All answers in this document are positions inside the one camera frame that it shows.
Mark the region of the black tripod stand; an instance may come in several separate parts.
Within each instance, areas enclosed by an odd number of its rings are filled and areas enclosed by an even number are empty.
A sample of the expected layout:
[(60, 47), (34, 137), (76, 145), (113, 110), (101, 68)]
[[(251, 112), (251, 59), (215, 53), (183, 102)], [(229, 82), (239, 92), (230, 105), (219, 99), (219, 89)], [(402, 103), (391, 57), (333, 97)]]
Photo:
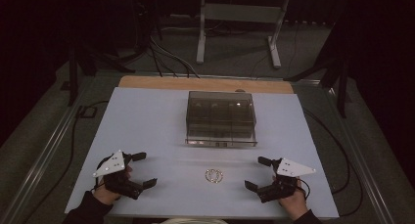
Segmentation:
[(344, 10), (332, 27), (317, 59), (312, 67), (296, 75), (285, 77), (285, 81), (297, 82), (313, 73), (325, 69), (319, 84), (323, 88), (332, 88), (338, 84), (337, 109), (343, 118), (346, 118), (346, 84), (348, 71), (347, 34), (349, 12)]
[(91, 59), (97, 58), (99, 61), (104, 62), (110, 67), (125, 73), (133, 73), (132, 69), (123, 67), (116, 61), (111, 60), (104, 54), (99, 53), (96, 49), (88, 45), (87, 43), (74, 39), (69, 43), (69, 106), (71, 107), (78, 97), (78, 66), (85, 65), (84, 72), (88, 74), (96, 73), (96, 69), (93, 67)]

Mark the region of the metal floor rail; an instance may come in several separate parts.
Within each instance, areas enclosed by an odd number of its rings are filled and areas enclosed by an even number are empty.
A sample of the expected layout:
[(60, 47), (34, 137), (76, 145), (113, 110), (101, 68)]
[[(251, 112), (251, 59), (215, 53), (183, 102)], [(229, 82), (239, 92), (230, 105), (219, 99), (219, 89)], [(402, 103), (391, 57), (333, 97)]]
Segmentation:
[(364, 187), (364, 190), (372, 203), (374, 210), (381, 224), (395, 224), (389, 208), (386, 205), (384, 197), (379, 189), (377, 182), (372, 175), (360, 145), (356, 137), (352, 133), (351, 124), (347, 118), (342, 118), (337, 109), (337, 94), (333, 88), (327, 89), (325, 96), (331, 106), (332, 112), (335, 114), (342, 132), (346, 137), (346, 150), (349, 152), (350, 158), (353, 160), (355, 169)]
[(68, 131), (79, 101), (57, 86), (48, 91), (0, 148), (0, 224), (18, 224)]

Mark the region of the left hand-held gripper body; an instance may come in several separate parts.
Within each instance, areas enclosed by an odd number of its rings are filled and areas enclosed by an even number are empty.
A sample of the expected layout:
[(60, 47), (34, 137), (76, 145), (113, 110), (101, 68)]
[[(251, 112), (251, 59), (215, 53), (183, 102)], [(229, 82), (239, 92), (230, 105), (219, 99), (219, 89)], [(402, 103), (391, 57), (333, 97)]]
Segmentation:
[(105, 157), (97, 166), (93, 177), (96, 180), (102, 177), (109, 191), (137, 200), (143, 188), (140, 184), (132, 182), (127, 175), (127, 165), (133, 161), (131, 156), (132, 154), (118, 151)]

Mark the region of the clear plastic drawer box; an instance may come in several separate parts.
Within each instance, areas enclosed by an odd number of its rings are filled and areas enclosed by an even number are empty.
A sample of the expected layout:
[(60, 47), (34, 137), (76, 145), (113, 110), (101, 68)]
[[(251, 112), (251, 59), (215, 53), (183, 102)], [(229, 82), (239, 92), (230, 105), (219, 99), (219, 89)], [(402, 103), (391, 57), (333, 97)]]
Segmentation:
[(186, 139), (200, 147), (255, 147), (254, 100), (246, 92), (190, 91)]

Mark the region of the grey metal stand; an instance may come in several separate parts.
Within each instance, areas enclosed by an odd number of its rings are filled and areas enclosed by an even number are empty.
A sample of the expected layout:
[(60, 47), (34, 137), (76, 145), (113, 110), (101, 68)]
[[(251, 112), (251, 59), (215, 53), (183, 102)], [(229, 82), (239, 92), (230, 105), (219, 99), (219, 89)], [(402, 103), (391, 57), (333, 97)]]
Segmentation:
[(201, 65), (205, 61), (206, 48), (206, 20), (229, 22), (262, 22), (274, 23), (275, 30), (267, 37), (269, 54), (275, 68), (281, 66), (277, 50), (277, 38), (281, 30), (290, 0), (283, 0), (280, 6), (266, 7), (254, 5), (234, 5), (207, 3), (201, 0), (200, 31), (197, 47), (196, 62)]

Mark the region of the person's left hand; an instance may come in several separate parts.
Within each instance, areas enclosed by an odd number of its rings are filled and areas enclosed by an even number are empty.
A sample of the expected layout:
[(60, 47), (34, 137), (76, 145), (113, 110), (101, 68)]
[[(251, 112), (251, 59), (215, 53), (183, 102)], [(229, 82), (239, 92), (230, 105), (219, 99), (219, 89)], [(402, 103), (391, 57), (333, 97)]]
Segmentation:
[(112, 205), (121, 198), (121, 195), (109, 191), (104, 184), (101, 184), (93, 192), (93, 197), (103, 204)]

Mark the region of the person's white clothing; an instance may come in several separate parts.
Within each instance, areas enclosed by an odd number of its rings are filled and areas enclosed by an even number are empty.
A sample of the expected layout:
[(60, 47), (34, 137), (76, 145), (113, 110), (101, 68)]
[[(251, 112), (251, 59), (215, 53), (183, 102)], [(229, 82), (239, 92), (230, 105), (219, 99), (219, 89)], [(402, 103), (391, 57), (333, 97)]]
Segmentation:
[(228, 224), (220, 219), (170, 218), (156, 224)]

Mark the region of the person's right hand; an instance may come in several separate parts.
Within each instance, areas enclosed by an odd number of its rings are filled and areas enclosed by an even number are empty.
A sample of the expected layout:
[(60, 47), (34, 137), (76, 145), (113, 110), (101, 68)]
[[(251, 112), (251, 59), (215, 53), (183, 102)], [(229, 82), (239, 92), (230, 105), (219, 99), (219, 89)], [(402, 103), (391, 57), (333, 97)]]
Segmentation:
[(305, 195), (301, 190), (295, 190), (291, 196), (278, 200), (278, 203), (280, 203), (293, 221), (298, 220), (308, 212)]

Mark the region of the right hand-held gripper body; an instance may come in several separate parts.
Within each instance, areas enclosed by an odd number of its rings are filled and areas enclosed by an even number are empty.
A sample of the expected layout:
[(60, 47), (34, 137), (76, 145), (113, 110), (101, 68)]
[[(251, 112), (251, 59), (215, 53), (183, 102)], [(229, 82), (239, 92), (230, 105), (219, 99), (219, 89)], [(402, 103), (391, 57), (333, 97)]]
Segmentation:
[(270, 167), (275, 173), (275, 180), (269, 186), (258, 188), (257, 194), (262, 202), (271, 202), (291, 196), (299, 187), (298, 178), (300, 176), (316, 172), (314, 168), (283, 157), (272, 159)]

